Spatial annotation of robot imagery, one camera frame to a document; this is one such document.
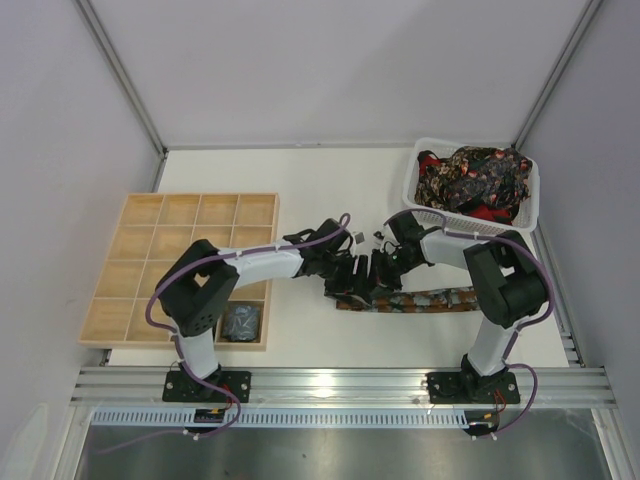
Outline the orange grey patterned tie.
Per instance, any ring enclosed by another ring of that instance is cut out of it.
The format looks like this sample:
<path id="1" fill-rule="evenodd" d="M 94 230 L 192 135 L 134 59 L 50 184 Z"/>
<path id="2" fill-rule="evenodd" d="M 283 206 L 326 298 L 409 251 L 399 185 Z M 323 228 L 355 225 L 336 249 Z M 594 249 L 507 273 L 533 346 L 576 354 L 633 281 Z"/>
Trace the orange grey patterned tie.
<path id="1" fill-rule="evenodd" d="M 414 292 L 396 292 L 365 304 L 359 300 L 337 300 L 341 311 L 384 314 L 435 314 L 479 311 L 472 287 L 454 287 Z"/>

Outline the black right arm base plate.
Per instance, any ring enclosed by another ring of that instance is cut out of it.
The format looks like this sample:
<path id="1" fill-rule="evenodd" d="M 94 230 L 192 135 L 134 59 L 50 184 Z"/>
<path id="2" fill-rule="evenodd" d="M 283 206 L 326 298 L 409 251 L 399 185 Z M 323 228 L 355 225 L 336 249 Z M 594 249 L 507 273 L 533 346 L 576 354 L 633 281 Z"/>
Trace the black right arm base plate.
<path id="1" fill-rule="evenodd" d="M 503 370 L 492 376 L 474 372 L 434 371 L 426 375 L 426 387 L 433 404 L 489 405 L 495 401 L 507 405 L 521 401 L 515 375 Z"/>

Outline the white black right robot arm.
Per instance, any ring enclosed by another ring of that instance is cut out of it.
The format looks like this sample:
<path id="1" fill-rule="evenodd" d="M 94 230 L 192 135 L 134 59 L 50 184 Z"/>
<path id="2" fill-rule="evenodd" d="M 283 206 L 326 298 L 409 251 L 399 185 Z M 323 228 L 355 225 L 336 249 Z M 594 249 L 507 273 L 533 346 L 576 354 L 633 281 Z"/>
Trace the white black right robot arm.
<path id="1" fill-rule="evenodd" d="M 369 276 L 374 288 L 398 291 L 403 275 L 436 264 L 468 272 L 483 314 L 461 368 L 482 379 L 503 373 L 520 332 L 554 310 L 555 293 L 545 268 L 515 231 L 483 236 L 432 228 L 402 234 L 392 253 L 374 251 Z"/>

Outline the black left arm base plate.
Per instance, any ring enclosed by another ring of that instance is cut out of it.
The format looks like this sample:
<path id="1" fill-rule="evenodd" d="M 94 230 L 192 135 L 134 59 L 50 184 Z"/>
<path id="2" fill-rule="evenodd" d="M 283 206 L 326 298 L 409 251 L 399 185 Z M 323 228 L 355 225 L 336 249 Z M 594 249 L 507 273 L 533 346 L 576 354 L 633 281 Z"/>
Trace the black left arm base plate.
<path id="1" fill-rule="evenodd" d="M 233 394 L 241 403 L 249 401 L 252 374 L 249 371 L 222 370 L 208 382 Z M 183 370 L 172 370 L 166 374 L 162 401 L 167 403 L 225 403 L 230 398 L 222 392 L 212 390 L 193 380 Z"/>

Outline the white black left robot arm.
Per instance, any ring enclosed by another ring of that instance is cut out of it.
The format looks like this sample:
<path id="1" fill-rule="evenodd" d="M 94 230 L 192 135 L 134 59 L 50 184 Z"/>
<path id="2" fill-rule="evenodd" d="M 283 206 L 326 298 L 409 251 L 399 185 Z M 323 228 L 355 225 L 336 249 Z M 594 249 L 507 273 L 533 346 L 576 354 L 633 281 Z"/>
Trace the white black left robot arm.
<path id="1" fill-rule="evenodd" d="M 197 240 L 157 283 L 145 308 L 148 325 L 171 333 L 181 369 L 210 386 L 220 370 L 214 330 L 234 291 L 273 279 L 317 276 L 325 295 L 338 301 L 371 302 L 368 260 L 350 253 L 348 213 L 316 229 L 270 244 L 223 248 Z"/>

